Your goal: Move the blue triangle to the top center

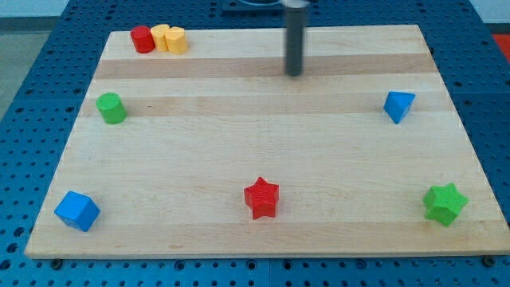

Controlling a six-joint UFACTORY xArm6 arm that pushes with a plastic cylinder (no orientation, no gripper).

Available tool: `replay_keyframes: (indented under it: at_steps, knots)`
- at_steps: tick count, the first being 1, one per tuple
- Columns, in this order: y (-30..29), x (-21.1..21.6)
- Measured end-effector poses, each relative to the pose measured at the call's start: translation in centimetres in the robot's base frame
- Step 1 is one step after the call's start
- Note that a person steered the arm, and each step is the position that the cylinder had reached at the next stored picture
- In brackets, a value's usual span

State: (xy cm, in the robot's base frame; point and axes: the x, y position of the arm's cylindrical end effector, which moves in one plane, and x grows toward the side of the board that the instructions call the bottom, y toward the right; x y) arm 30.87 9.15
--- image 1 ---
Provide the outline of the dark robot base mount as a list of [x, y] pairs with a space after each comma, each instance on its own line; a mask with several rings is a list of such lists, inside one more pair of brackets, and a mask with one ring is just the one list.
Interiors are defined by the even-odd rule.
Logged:
[[302, 0], [221, 0], [223, 12], [280, 12], [285, 7], [302, 7], [310, 1]]

